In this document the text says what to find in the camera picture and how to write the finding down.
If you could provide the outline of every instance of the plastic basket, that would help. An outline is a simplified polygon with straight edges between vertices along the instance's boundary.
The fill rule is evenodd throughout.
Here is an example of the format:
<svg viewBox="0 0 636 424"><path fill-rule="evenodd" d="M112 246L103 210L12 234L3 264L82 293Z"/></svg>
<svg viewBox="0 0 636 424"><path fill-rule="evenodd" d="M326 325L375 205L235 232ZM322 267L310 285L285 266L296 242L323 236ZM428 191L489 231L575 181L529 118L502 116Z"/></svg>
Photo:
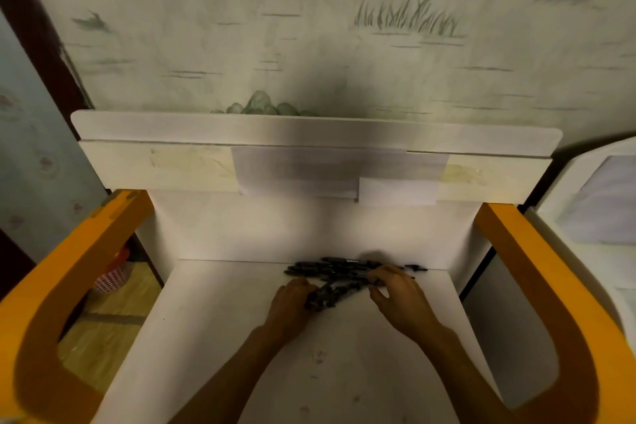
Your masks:
<svg viewBox="0 0 636 424"><path fill-rule="evenodd" d="M110 293L120 289L131 276L131 267L126 260L131 254L125 246L115 255L106 271L95 281L93 288L99 293Z"/></svg>

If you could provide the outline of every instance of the desk surface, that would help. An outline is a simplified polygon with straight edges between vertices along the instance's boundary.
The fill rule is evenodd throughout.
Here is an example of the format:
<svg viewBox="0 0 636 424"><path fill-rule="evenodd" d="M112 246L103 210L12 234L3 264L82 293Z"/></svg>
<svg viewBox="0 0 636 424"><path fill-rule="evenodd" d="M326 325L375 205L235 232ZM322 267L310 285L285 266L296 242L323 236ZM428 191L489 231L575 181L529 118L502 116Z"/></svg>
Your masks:
<svg viewBox="0 0 636 424"><path fill-rule="evenodd" d="M282 264L181 260L123 362L95 424L162 424L260 325ZM496 389L446 271L417 275L435 314L457 332ZM428 359L361 291L318 314L276 357L241 423L457 422Z"/></svg>

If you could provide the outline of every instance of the painted grass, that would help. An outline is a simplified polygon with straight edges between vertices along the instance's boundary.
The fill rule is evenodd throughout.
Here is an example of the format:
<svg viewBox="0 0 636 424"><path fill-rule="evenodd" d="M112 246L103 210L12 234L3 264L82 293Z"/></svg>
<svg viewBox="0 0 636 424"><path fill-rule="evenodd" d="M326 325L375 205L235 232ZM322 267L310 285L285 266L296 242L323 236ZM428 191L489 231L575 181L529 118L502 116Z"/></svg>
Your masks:
<svg viewBox="0 0 636 424"><path fill-rule="evenodd" d="M357 27L377 27L379 30L399 29L441 36L453 35L457 29L457 19L443 10L431 10L432 1L406 0L397 8L393 2L382 2L379 7L370 8L369 2L362 0L354 23Z"/></svg>

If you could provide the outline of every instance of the pile of pens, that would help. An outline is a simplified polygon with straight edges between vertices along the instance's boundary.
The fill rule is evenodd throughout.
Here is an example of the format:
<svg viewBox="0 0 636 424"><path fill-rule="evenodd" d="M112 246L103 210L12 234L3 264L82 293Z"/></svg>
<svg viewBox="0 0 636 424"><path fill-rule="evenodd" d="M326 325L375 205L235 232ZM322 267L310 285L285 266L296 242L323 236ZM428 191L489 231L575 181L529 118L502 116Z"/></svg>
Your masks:
<svg viewBox="0 0 636 424"><path fill-rule="evenodd" d="M297 262L288 267L285 273L291 276L319 278L326 282L321 288L310 293L305 303L307 308L321 311L327 307L335 307L338 301L368 285L366 274L381 266L382 263L372 260L325 257L319 262ZM414 272L427 270L414 264L397 267Z"/></svg>

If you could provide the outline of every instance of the floor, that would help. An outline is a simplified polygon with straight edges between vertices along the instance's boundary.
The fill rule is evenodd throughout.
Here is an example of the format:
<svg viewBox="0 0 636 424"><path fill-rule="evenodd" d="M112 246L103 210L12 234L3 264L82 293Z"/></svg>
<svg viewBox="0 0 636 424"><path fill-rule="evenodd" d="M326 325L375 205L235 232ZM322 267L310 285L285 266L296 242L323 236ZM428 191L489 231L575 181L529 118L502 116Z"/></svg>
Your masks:
<svg viewBox="0 0 636 424"><path fill-rule="evenodd" d="M128 265L131 276L122 288L106 295L90 291L58 346L64 366L100 392L110 386L161 291L146 263Z"/></svg>

